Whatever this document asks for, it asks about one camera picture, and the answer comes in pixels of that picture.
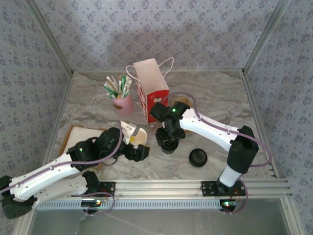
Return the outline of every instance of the marble surface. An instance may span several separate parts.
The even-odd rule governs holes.
[[[189,133],[179,142],[177,150],[166,156],[155,140],[158,123],[146,124],[135,87],[131,87],[134,111],[127,117],[120,117],[114,111],[112,101],[103,89],[107,75],[116,73],[88,72],[74,73],[74,80],[65,107],[52,159],[58,156],[62,141],[71,125],[110,128],[117,126],[117,120],[132,122],[148,133],[147,145],[150,155],[144,161],[135,163],[119,157],[116,164],[103,167],[98,176],[102,180],[117,179],[217,179],[226,166],[227,152],[214,142],[195,133]],[[199,112],[227,125],[247,125],[258,134],[253,115],[239,72],[170,72],[166,77],[170,92],[189,92],[197,99]],[[202,148],[208,155],[205,166],[195,168],[188,161],[189,153]],[[260,149],[254,164],[265,162]],[[254,168],[245,178],[266,178],[272,175],[270,167]]]

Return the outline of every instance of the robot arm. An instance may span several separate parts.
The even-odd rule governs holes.
[[[242,174],[246,174],[259,151],[258,144],[242,136],[220,131],[198,119],[194,109],[181,102],[167,107],[157,102],[150,114],[160,121],[163,128],[156,131],[156,140],[163,152],[170,154],[178,147],[179,140],[185,138],[183,130],[195,132],[220,145],[228,152],[227,166],[221,173],[217,184],[222,188],[232,187]],[[254,137],[253,131],[247,126],[241,129],[227,126],[204,115],[201,118],[228,130],[237,131]]]
[[[149,147],[139,145],[137,149],[133,149],[133,146],[128,144],[130,137],[137,134],[138,128],[133,124],[124,122],[121,124],[124,141],[121,142],[112,157],[117,158],[124,154],[127,159],[136,162],[147,158]],[[15,178],[1,177],[2,208],[7,218],[20,217],[39,203],[60,196],[81,194],[87,190],[96,192],[99,188],[97,186],[99,181],[94,172],[85,172],[82,176],[70,180],[61,179],[98,165],[102,159],[114,152],[119,138],[120,130],[112,127],[102,132],[99,137],[78,142],[74,147],[68,149],[67,153],[28,174]],[[73,180],[76,180],[76,188],[70,186],[73,185],[71,183]]]

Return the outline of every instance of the patterned wallpaper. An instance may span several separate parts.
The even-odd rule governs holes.
[[[313,2],[291,1],[249,74],[278,167],[313,234]]]
[[[74,70],[242,68],[277,0],[37,0]]]
[[[42,163],[67,76],[22,0],[0,1],[0,176]],[[0,210],[0,235],[14,220]]]

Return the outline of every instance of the pink cup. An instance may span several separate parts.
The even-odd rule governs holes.
[[[131,95],[129,94],[123,99],[112,99],[115,111],[121,116],[126,116],[133,111],[133,102]]]

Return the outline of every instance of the red paper bag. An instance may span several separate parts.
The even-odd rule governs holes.
[[[162,75],[159,66],[172,59],[170,69]],[[143,114],[148,123],[156,121],[149,113],[156,102],[160,102],[169,94],[169,88],[164,79],[165,75],[172,69],[174,64],[173,57],[165,60],[161,64],[157,64],[155,59],[147,59],[135,62],[134,66],[126,67],[127,74],[136,79],[136,90],[142,108]],[[135,69],[135,77],[129,74],[128,67]]]

